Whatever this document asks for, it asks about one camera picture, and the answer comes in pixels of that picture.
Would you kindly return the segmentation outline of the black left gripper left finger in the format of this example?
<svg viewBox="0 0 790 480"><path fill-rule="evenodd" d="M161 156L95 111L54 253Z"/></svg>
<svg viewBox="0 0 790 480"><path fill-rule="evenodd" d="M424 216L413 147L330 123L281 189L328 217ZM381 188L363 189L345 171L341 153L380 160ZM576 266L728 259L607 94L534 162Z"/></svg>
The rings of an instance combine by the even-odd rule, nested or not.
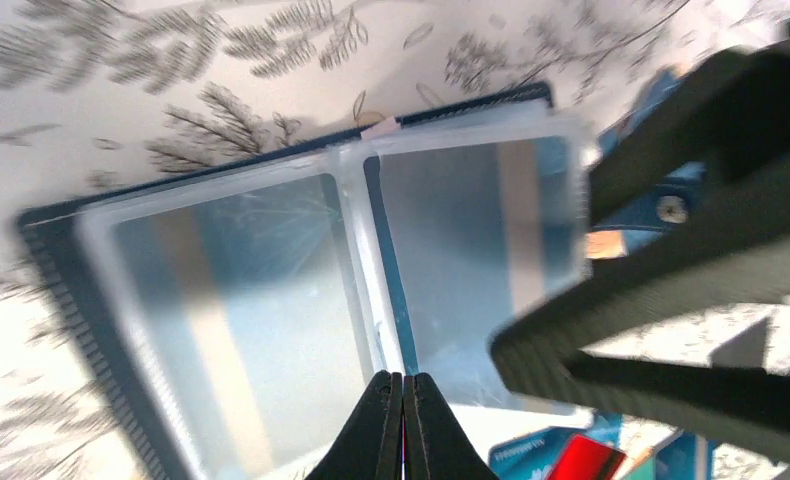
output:
<svg viewBox="0 0 790 480"><path fill-rule="evenodd" d="M402 477L400 373L377 372L307 480L396 480Z"/></svg>

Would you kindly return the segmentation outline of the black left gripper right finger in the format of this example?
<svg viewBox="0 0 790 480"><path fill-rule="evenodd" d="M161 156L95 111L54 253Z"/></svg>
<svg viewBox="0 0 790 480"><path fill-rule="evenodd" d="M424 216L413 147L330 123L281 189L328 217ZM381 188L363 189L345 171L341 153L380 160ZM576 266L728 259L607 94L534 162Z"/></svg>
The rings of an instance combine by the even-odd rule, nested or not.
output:
<svg viewBox="0 0 790 480"><path fill-rule="evenodd" d="M405 378L405 477L497 479L427 373Z"/></svg>

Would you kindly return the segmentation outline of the blue denim card holder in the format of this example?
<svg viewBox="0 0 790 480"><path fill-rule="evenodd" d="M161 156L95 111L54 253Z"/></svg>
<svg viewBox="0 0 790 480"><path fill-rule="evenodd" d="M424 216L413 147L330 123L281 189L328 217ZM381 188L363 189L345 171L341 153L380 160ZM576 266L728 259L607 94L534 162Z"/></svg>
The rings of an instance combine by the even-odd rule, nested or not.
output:
<svg viewBox="0 0 790 480"><path fill-rule="evenodd" d="M536 84L70 200L18 229L153 479L286 479L380 370L480 453L574 415L509 392L499 327L586 272L585 137Z"/></svg>

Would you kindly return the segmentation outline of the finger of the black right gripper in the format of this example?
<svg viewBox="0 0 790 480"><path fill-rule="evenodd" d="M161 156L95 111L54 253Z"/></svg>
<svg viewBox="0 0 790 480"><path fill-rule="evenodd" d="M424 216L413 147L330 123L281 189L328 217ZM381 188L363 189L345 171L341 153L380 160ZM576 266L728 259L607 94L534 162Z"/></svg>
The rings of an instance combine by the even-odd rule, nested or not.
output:
<svg viewBox="0 0 790 480"><path fill-rule="evenodd" d="M790 151L790 37L709 57L589 174L593 224L690 161L721 159L727 179Z"/></svg>
<svg viewBox="0 0 790 480"><path fill-rule="evenodd" d="M790 464L790 377L597 357L625 330L790 294L790 236L740 252L676 231L502 330L491 356L514 392L672 424Z"/></svg>

